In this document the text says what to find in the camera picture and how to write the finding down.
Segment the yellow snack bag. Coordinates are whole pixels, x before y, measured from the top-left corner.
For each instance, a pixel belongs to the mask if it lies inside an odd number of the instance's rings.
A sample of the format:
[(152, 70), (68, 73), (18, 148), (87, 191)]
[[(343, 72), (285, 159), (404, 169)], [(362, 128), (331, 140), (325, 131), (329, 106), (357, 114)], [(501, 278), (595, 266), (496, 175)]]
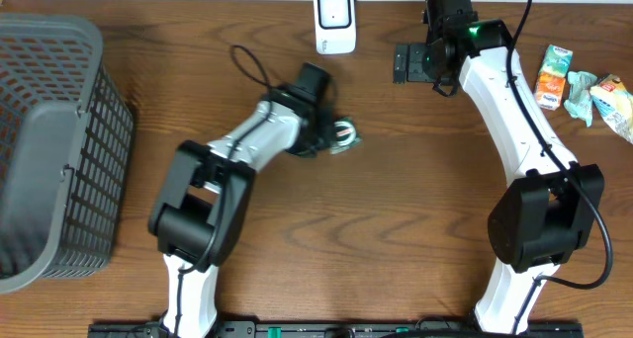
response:
[(619, 76), (608, 74), (589, 88), (593, 103), (605, 123), (619, 136), (632, 142), (632, 94)]

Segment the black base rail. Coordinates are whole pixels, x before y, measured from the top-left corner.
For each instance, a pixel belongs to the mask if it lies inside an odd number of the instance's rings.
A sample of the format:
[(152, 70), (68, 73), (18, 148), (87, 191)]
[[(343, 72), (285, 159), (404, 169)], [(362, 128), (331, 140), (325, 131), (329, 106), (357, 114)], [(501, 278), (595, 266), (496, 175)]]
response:
[[(458, 321), (422, 320), (415, 324), (290, 324), (225, 321), (214, 328), (215, 338), (490, 338), (488, 332), (465, 327)], [(91, 324), (88, 338), (168, 338), (166, 329), (157, 322), (143, 325)], [(532, 323), (528, 330), (508, 338), (584, 338), (578, 323)]]

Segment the teal tissue pack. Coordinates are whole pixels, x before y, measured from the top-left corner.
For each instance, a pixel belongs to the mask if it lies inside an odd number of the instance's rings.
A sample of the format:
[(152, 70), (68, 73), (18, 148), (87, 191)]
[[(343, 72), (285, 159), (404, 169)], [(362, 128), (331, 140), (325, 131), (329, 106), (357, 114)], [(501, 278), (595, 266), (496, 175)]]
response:
[(571, 50), (550, 44), (545, 51), (539, 72), (565, 78), (569, 72), (572, 59), (573, 52)]

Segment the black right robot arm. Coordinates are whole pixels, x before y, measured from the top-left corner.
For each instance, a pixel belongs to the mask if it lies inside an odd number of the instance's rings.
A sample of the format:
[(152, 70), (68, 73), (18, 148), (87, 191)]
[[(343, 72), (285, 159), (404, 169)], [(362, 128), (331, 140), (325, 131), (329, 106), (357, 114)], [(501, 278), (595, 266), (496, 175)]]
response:
[(546, 284), (604, 228), (604, 178), (555, 134), (522, 73), (518, 33), (483, 20), (471, 0), (425, 0), (422, 43), (401, 45), (394, 80), (428, 83), (439, 95), (466, 93), (496, 146), (506, 181), (488, 218), (496, 261), (483, 296), (462, 324), (421, 324), (422, 337), (579, 337), (577, 322), (529, 318)]

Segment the grey plastic mesh basket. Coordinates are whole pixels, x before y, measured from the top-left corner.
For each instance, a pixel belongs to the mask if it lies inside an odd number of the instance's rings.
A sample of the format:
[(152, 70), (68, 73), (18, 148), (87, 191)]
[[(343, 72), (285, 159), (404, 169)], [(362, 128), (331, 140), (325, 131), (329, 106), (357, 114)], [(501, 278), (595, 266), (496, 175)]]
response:
[(112, 257), (135, 114), (76, 16), (1, 18), (1, 290), (76, 279)]

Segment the white barcode scanner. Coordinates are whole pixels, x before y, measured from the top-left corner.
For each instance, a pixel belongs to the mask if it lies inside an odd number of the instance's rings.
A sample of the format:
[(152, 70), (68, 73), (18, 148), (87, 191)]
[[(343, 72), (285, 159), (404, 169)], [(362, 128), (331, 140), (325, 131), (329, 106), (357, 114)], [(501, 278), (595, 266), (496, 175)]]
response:
[(316, 51), (322, 55), (346, 54), (357, 41), (355, 0), (313, 0)]

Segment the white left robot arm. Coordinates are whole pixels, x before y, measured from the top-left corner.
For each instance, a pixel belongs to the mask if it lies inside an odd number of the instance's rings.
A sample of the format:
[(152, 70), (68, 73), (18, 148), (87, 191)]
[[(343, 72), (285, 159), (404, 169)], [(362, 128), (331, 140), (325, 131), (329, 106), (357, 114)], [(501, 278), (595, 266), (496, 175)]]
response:
[(177, 147), (148, 222), (169, 277), (165, 336), (211, 332), (219, 268), (241, 233), (256, 175), (282, 152), (327, 148), (331, 123), (323, 90), (284, 84), (222, 138)]

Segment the orange tissue pack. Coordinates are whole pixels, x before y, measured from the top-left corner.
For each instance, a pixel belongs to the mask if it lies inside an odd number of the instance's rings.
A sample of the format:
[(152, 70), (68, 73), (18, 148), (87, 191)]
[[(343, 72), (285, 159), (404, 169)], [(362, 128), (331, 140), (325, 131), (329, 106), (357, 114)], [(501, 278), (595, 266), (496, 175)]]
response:
[(534, 91), (536, 103), (543, 109), (557, 110), (562, 103), (565, 85), (566, 79), (564, 77), (540, 72)]

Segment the mint green wipes pack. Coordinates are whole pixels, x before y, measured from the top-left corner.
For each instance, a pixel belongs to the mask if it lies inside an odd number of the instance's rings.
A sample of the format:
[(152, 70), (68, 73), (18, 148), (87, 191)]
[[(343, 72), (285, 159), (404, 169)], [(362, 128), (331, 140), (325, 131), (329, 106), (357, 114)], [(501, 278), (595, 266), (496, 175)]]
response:
[(595, 85), (597, 77), (585, 71), (570, 71), (568, 99), (563, 106), (573, 119), (582, 120), (587, 127), (592, 125), (592, 99), (589, 89)]

